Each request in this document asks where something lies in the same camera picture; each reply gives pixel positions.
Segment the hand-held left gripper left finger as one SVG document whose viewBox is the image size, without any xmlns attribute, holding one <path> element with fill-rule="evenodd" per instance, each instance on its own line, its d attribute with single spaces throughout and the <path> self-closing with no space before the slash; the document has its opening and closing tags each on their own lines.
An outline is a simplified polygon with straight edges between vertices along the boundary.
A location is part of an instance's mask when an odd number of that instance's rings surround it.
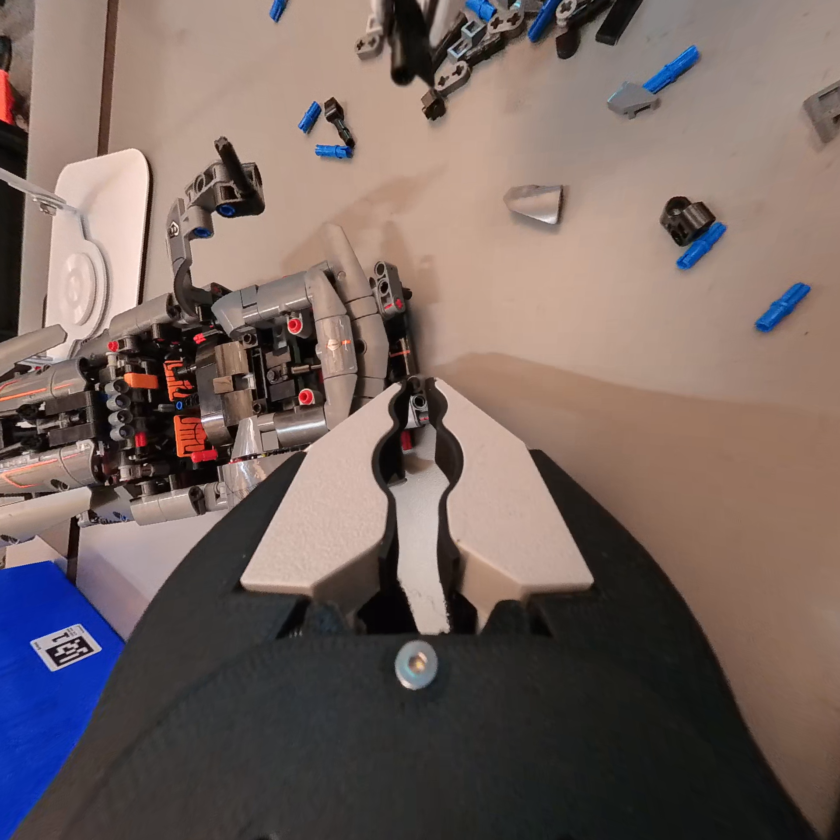
<svg viewBox="0 0 840 840">
<path fill-rule="evenodd" d="M 306 451 L 240 584 L 404 629 L 393 487 L 404 482 L 404 385 L 387 387 Z"/>
</svg>

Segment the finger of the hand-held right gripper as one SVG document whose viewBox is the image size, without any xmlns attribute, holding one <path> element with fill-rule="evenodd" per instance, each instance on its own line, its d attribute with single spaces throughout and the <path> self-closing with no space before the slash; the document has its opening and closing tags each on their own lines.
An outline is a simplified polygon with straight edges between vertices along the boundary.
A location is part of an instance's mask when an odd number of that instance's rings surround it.
<svg viewBox="0 0 840 840">
<path fill-rule="evenodd" d="M 391 51 L 391 78 L 408 86 L 415 78 L 412 38 L 415 29 L 414 1 L 371 1 L 371 13 Z"/>
<path fill-rule="evenodd" d="M 460 1 L 410 2 L 410 60 L 425 83 L 434 83 L 436 59 L 462 5 Z"/>
</svg>

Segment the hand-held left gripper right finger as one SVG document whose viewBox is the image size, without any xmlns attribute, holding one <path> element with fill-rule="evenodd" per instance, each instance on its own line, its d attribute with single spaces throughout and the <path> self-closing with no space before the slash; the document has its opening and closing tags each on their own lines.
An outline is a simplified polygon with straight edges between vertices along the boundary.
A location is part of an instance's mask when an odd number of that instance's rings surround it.
<svg viewBox="0 0 840 840">
<path fill-rule="evenodd" d="M 427 379 L 438 505 L 437 567 L 457 629 L 482 628 L 499 603 L 586 592 L 594 576 L 529 448 L 437 377 Z"/>
</svg>

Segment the grey lego car model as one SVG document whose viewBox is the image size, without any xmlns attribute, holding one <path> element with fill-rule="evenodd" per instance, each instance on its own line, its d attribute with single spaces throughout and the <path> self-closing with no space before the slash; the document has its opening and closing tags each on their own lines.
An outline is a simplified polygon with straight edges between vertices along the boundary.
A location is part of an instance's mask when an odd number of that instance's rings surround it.
<svg viewBox="0 0 840 840">
<path fill-rule="evenodd" d="M 149 525 L 230 509 L 387 386 L 415 379 L 396 268 L 366 276 L 338 225 L 326 259 L 278 280 L 195 287 L 214 221 L 265 211 L 223 137 L 166 220 L 173 290 L 66 360 L 59 324 L 2 342 L 2 550 L 76 520 Z"/>
</svg>

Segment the grey curved slope piece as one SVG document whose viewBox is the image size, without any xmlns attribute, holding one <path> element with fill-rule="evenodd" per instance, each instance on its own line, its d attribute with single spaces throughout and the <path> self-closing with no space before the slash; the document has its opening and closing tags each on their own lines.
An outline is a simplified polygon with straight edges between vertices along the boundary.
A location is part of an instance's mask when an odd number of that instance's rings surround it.
<svg viewBox="0 0 840 840">
<path fill-rule="evenodd" d="M 515 185 L 502 197 L 509 211 L 550 226 L 560 223 L 564 208 L 563 185 Z"/>
</svg>

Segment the pile of small lego pieces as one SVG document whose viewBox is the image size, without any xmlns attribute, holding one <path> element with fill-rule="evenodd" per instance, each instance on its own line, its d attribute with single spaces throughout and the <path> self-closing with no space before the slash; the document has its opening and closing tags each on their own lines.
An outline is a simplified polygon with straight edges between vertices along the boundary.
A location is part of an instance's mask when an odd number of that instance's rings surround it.
<svg viewBox="0 0 840 840">
<path fill-rule="evenodd" d="M 447 98 L 467 83 L 475 67 L 501 53 L 519 37 L 526 36 L 528 39 L 532 16 L 542 4 L 526 1 L 491 2 L 497 7 L 497 15 L 489 23 L 479 20 L 462 2 L 455 25 L 444 40 L 442 52 L 437 56 L 434 83 L 426 83 L 427 90 L 421 99 L 421 110 L 427 121 L 433 122 L 445 116 Z M 583 29 L 604 17 L 595 34 L 595 41 L 605 46 L 615 46 L 641 4 L 638 1 L 562 2 L 556 10 L 555 22 L 538 42 L 554 34 L 557 57 L 568 60 L 580 46 Z M 356 39 L 353 48 L 361 60 L 378 57 L 384 48 L 389 49 L 383 38 L 382 27 L 375 24 L 371 12 L 366 20 L 364 34 Z"/>
</svg>

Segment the black lego pin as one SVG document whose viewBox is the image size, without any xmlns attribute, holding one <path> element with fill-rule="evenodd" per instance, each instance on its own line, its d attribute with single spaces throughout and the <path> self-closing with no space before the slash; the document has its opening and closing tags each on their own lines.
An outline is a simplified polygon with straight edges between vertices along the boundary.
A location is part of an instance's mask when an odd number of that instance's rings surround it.
<svg viewBox="0 0 840 840">
<path fill-rule="evenodd" d="M 343 106 L 336 98 L 329 98 L 323 103 L 324 118 L 336 129 L 342 145 L 353 150 L 355 138 L 347 125 Z"/>
</svg>

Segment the grey lego slope tile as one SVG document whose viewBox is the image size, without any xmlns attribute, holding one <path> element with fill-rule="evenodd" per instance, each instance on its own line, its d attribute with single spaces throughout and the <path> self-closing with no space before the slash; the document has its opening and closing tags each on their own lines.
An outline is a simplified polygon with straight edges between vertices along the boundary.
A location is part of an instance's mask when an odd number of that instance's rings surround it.
<svg viewBox="0 0 840 840">
<path fill-rule="evenodd" d="M 659 105 L 658 94 L 631 81 L 625 81 L 606 102 L 611 112 L 630 120 L 635 119 L 642 112 L 656 110 Z"/>
</svg>

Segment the black angled lego connector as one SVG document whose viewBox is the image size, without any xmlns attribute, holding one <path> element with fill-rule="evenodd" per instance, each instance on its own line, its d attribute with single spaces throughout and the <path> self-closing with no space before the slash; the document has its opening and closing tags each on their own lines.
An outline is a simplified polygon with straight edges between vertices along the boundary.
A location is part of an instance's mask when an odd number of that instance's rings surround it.
<svg viewBox="0 0 840 840">
<path fill-rule="evenodd" d="M 672 196 L 659 216 L 659 223 L 678 247 L 694 243 L 717 221 L 715 214 L 703 202 L 693 202 L 687 196 Z"/>
</svg>

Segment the white rounded board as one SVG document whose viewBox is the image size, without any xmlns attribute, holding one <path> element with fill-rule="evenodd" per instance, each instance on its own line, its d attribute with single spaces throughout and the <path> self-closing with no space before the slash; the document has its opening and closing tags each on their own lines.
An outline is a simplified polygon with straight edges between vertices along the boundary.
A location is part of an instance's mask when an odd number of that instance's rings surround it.
<svg viewBox="0 0 840 840">
<path fill-rule="evenodd" d="M 63 343 L 47 351 L 51 360 L 68 359 L 83 342 L 107 328 L 114 316 L 139 304 L 150 189 L 149 164 L 135 149 L 71 163 L 59 174 L 52 192 L 84 213 L 89 236 L 106 261 L 109 294 L 101 324 L 82 338 L 79 329 L 59 323 L 55 293 L 47 290 L 45 325 L 59 324 L 66 333 Z M 49 262 L 51 257 L 67 255 L 66 250 L 60 251 L 59 236 L 72 222 L 63 213 L 52 219 Z M 56 280 L 57 275 L 58 267 L 49 264 L 48 280 Z"/>
</svg>

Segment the blue plastic bin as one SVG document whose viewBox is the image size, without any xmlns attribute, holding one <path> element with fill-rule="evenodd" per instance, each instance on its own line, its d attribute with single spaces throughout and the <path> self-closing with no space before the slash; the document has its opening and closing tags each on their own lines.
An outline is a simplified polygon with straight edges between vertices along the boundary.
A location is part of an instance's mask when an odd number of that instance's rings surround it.
<svg viewBox="0 0 840 840">
<path fill-rule="evenodd" d="M 55 563 L 1 572 L 1 838 L 77 745 L 122 651 Z"/>
</svg>

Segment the grey lego bracket piece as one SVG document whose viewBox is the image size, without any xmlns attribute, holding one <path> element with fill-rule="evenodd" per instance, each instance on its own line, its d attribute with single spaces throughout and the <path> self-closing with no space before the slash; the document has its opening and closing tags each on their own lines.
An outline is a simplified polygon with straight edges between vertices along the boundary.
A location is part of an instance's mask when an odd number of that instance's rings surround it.
<svg viewBox="0 0 840 840">
<path fill-rule="evenodd" d="M 839 135 L 839 80 L 803 101 L 803 110 L 823 144 Z"/>
</svg>

